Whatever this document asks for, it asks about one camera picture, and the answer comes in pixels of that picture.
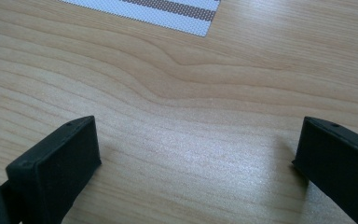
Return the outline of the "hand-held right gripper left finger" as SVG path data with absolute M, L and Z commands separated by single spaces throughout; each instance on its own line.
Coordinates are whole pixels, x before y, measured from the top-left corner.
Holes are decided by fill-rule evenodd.
M 63 124 L 7 166 L 10 224 L 61 224 L 101 164 L 95 118 Z

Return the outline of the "white brown striped woven mat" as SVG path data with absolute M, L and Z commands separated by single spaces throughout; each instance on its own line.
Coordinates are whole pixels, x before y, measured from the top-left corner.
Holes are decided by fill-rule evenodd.
M 61 0 L 119 17 L 205 37 L 220 0 Z

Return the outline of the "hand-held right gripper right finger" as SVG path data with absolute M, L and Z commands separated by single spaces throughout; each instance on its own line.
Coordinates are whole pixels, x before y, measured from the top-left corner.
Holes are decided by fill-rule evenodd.
M 293 165 L 358 224 L 358 133 L 305 117 Z

